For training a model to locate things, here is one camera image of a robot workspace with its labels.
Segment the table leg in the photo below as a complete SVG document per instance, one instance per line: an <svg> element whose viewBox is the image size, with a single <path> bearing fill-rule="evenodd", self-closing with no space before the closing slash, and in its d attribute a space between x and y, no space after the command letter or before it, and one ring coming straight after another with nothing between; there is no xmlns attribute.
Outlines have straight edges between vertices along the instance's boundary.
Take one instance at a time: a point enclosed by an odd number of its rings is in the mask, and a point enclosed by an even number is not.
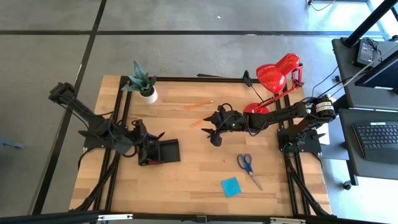
<svg viewBox="0 0 398 224"><path fill-rule="evenodd" d="M353 186L358 186L358 179L356 178L356 176L353 174L353 168L351 166L350 161L346 161L347 163L347 168L348 168L348 174L349 174L349 179L351 181L351 185Z"/></svg>

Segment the blue scissors handle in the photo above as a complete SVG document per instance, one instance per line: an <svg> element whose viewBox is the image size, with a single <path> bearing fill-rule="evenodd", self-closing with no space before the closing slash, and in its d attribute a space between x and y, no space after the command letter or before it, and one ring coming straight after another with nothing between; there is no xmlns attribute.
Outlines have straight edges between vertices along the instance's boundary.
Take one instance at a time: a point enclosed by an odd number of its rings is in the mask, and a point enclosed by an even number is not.
<svg viewBox="0 0 398 224"><path fill-rule="evenodd" d="M253 170L251 169L251 155L250 154L246 154L246 155L238 155L238 164L239 166L246 170L247 173L253 172Z"/></svg>

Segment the wooden table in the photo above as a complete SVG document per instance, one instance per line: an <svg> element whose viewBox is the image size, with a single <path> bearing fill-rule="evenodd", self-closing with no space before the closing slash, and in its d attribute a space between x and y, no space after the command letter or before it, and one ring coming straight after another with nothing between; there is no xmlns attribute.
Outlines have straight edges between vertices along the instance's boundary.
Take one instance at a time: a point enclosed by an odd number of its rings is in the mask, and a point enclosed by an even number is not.
<svg viewBox="0 0 398 224"><path fill-rule="evenodd" d="M119 80L120 76L104 76L96 113L113 110ZM152 105L145 105L139 94L133 93L127 123L132 128L131 121L140 118L151 134L158 135L165 131L161 140L178 138L181 161L141 167L138 166L137 156L122 157L112 212L292 215L284 159L277 143L278 124L268 127L256 137L248 133L223 133L221 147L211 145L207 134L200 130L213 128L211 123L202 122L190 127L212 114L222 103L230 103L234 110L243 111L247 104L259 101L251 88L243 83L212 82L157 82L155 86L159 98ZM261 84L254 84L254 87L264 99L272 96ZM303 90L296 90L289 96L293 104L303 98ZM208 100L215 102L184 109L186 105ZM269 109L275 110L275 104L270 105ZM252 168L263 192L236 162L238 154L247 153L252 155ZM70 208L79 206L93 190L100 175L103 155L104 150L98 149L83 158ZM319 160L312 154L302 153L301 161L306 186L323 209L331 213ZM221 181L232 177L238 179L242 193L226 198ZM104 188L101 208L107 189ZM295 191L299 211L303 212L297 186Z"/></svg>

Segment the orange pencil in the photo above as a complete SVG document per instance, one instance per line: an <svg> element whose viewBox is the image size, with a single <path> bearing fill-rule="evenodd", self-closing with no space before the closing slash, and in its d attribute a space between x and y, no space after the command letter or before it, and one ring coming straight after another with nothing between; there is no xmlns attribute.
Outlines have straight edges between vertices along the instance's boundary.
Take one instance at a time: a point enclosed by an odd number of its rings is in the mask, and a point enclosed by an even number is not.
<svg viewBox="0 0 398 224"><path fill-rule="evenodd" d="M201 105L206 105L206 104L209 104L209 103L214 103L214 100L198 103L197 105L185 106L185 109L191 109L191 108L195 108L195 107L201 106Z"/></svg>
<svg viewBox="0 0 398 224"><path fill-rule="evenodd" d="M211 114L205 116L203 119L208 118L208 117L210 117L211 115L213 115L213 113L211 113ZM203 119L200 119L200 120L198 120L197 122L191 124L190 127L195 127L196 125L202 123L202 122L203 122Z"/></svg>

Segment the concrete floor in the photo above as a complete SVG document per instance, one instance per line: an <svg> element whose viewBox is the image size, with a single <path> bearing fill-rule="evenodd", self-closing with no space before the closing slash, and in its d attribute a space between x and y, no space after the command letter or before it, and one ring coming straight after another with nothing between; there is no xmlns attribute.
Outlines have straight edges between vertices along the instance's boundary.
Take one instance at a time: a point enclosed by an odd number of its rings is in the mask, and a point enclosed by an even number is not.
<svg viewBox="0 0 398 224"><path fill-rule="evenodd" d="M0 0L0 30L91 30L100 2ZM366 3L358 2L336 2L316 12L305 5L305 0L113 0L106 5L99 29L338 31L354 30L369 13ZM97 36L79 99L94 108L102 76L131 74L132 60L137 60L151 75L207 73L241 77L245 69L254 76L259 65L276 62L288 52L302 58L304 90L308 96L312 87L336 67L331 40L331 37L309 36ZM47 99L49 90L57 82L74 82L87 41L86 35L0 35L3 108L0 136L26 144L22 150L0 149L0 217L30 212L63 114L62 108ZM327 80L315 94L332 85L332 80ZM83 129L83 125L72 118L44 206L45 213L68 209L83 145L78 129ZM394 205L398 196L394 190L398 188L398 181L359 178L360 185L346 191L340 185L348 180L345 161L322 162L335 215L397 222ZM380 193L378 197L373 195L375 190Z"/></svg>

